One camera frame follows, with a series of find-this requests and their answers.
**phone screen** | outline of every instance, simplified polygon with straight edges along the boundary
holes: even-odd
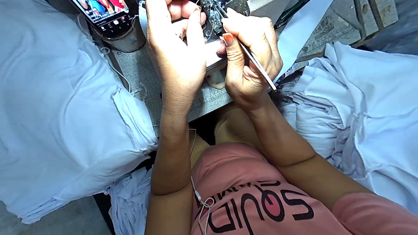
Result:
[[[129,12],[124,0],[70,0],[84,12],[90,23],[106,38],[116,38],[126,33],[134,13]]]

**tweezers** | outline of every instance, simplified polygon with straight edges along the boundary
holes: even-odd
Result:
[[[224,9],[222,9],[221,5],[217,1],[213,1],[213,2],[216,4],[215,5],[215,10],[219,13],[219,15],[222,18],[228,18],[227,13],[224,11]],[[270,76],[268,76],[267,72],[264,70],[260,61],[255,56],[255,54],[250,50],[250,48],[248,46],[243,44],[239,39],[238,39],[238,42],[240,43],[242,49],[244,50],[244,52],[248,56],[248,58],[254,63],[254,65],[257,67],[257,69],[260,71],[260,73],[263,75],[263,77],[267,80],[271,89],[273,89],[275,91],[276,86],[274,85],[273,81],[271,81]]]

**orange nail polish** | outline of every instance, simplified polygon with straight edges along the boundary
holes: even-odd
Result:
[[[231,33],[224,33],[222,36],[224,37],[226,46],[234,45],[234,36]]]

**stack of white fabric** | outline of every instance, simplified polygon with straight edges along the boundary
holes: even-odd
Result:
[[[144,102],[45,0],[0,0],[0,200],[33,223],[156,148]]]
[[[418,215],[418,56],[335,43],[309,62],[283,116],[346,175]]]
[[[151,191],[152,169],[141,168],[121,177],[106,191],[116,235],[143,235]]]

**woman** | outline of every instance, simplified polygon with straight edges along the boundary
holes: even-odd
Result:
[[[228,9],[223,24],[229,33],[219,51],[228,55],[225,86],[239,109],[220,118],[216,146],[195,144],[191,169],[187,116],[205,75],[199,52],[206,16],[184,0],[148,0],[147,14],[150,54],[163,91],[147,235],[418,234],[418,217],[319,156],[276,109],[255,66],[245,66],[237,38],[271,78],[282,67],[268,18]],[[180,17],[185,19],[171,23]],[[187,46],[179,38],[184,35]]]

